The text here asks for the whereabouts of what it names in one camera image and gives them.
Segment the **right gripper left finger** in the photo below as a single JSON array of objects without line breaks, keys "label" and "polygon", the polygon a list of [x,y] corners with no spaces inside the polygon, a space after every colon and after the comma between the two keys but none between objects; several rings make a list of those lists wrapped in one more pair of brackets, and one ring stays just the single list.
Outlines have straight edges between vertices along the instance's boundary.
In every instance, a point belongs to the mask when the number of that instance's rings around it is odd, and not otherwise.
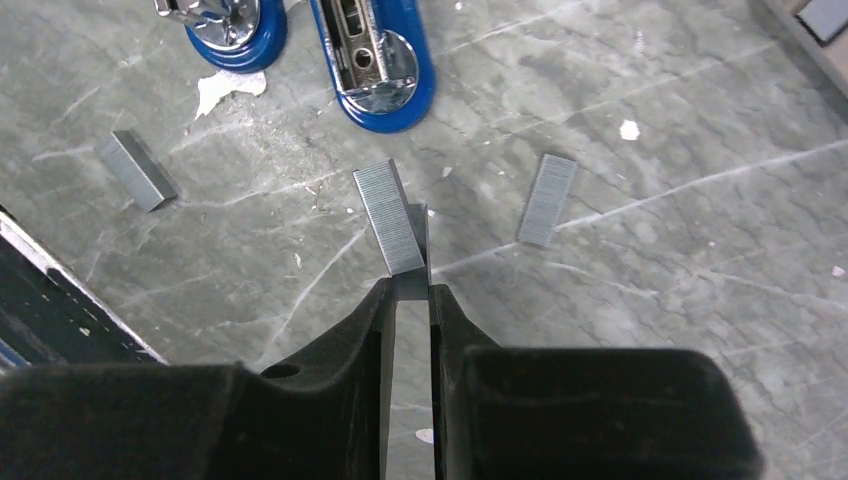
[{"label": "right gripper left finger", "polygon": [[31,367],[1,382],[5,479],[382,479],[397,299],[240,365]]}]

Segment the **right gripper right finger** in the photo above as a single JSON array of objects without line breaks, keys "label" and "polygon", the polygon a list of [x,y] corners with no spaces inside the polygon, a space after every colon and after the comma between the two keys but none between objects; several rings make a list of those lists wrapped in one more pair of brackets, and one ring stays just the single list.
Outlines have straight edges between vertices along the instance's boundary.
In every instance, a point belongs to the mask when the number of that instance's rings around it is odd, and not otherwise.
[{"label": "right gripper right finger", "polygon": [[675,348],[498,344],[429,290],[439,479],[758,479],[724,373]]}]

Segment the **blue stapler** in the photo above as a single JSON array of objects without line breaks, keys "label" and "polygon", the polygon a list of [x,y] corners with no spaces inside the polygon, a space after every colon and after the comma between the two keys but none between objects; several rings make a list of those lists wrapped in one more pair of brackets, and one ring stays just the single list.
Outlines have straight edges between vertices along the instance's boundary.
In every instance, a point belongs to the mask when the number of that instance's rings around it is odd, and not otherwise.
[{"label": "blue stapler", "polygon": [[184,26],[196,52],[218,69],[261,72],[282,54],[288,32],[276,0],[154,0],[157,15]]},{"label": "blue stapler", "polygon": [[358,126],[391,134],[428,113],[436,73],[414,0],[310,3],[335,96]]}]

